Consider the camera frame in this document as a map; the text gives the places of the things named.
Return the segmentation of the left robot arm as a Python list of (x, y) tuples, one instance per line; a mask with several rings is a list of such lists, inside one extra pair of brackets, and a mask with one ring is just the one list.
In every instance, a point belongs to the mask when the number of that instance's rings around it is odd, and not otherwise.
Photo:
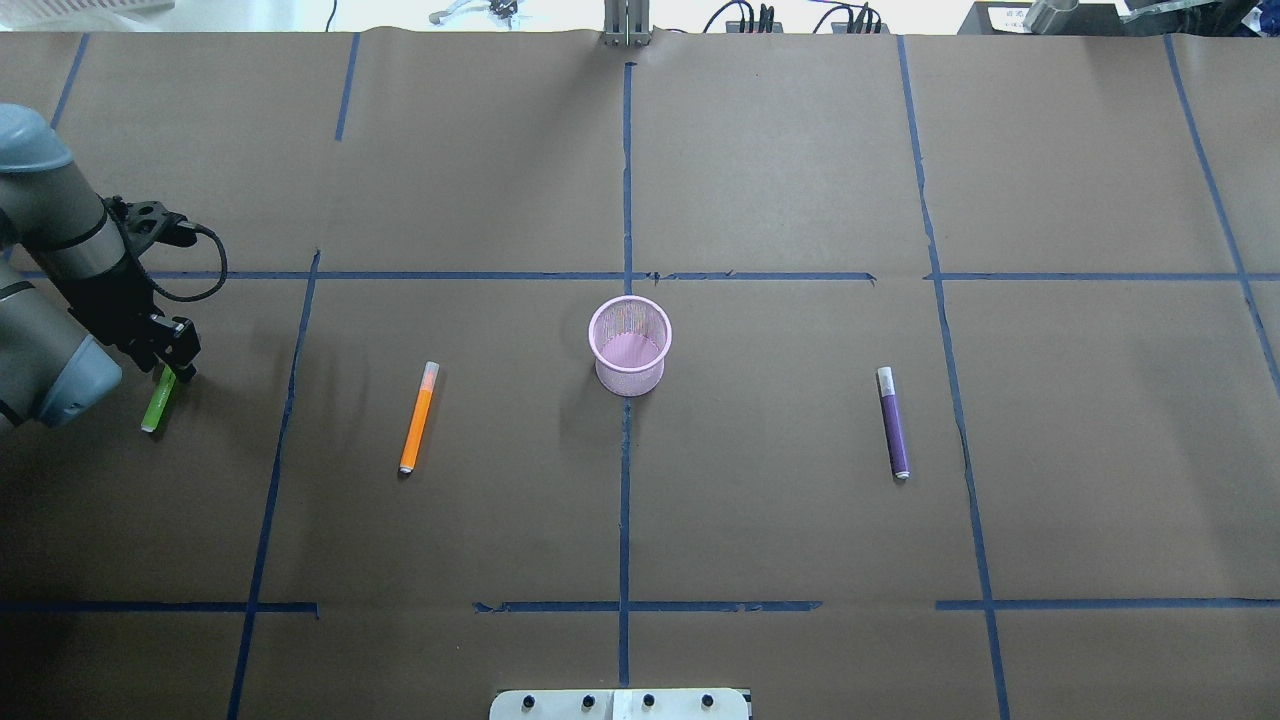
[(180, 302), (147, 272), (154, 245), (193, 246), (212, 229), (157, 201), (96, 192), (72, 150), (33, 108), (1, 109), (3, 247), (22, 249), (37, 278), (1, 272), (1, 424), (59, 428), (120, 383), (120, 351), (142, 372), (164, 366), (187, 383), (201, 350), (196, 324), (165, 313)]

